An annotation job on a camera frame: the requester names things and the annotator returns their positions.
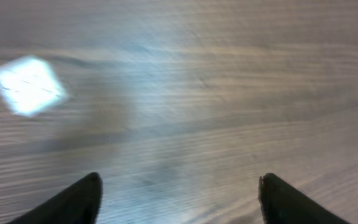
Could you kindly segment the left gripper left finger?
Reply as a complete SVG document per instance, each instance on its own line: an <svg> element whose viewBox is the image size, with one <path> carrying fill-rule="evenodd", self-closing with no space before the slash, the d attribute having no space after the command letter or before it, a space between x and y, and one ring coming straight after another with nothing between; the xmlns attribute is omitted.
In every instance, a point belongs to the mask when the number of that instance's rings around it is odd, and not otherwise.
<svg viewBox="0 0 358 224"><path fill-rule="evenodd" d="M102 179L92 172L8 224L95 224L102 192Z"/></svg>

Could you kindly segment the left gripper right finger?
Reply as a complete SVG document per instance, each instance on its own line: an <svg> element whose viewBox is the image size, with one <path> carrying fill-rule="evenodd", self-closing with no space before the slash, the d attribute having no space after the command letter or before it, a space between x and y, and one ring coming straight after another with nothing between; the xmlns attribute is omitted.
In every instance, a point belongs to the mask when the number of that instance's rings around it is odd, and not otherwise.
<svg viewBox="0 0 358 224"><path fill-rule="evenodd" d="M265 224L349 224L273 173L259 178Z"/></svg>

